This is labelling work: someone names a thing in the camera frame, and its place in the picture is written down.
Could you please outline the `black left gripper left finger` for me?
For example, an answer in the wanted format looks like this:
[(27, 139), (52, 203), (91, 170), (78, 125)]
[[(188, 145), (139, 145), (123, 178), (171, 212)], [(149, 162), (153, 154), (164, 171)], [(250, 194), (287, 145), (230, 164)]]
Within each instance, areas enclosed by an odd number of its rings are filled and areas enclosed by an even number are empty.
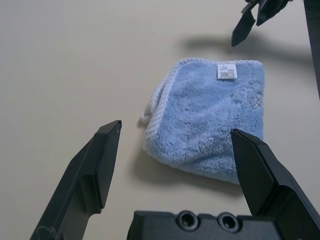
[(81, 240), (106, 206), (122, 122), (101, 126), (73, 157), (35, 227), (32, 240)]

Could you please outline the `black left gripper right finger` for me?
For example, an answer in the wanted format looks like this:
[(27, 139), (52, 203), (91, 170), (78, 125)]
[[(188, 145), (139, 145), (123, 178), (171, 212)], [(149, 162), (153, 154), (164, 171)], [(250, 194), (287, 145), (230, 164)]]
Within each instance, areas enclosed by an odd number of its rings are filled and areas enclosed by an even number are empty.
[(272, 219), (284, 240), (318, 240), (320, 215), (270, 147), (236, 128), (231, 140), (238, 181), (251, 214)]

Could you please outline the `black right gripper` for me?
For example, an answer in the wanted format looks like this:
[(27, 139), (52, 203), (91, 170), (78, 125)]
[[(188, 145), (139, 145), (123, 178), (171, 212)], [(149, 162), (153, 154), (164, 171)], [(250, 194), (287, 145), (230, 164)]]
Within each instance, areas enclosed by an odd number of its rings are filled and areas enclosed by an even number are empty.
[[(249, 35), (253, 25), (262, 25), (279, 13), (289, 0), (245, 0), (246, 6), (241, 10), (244, 13), (232, 32), (231, 46), (235, 47), (242, 43)], [(254, 19), (251, 10), (257, 5), (257, 20)]]

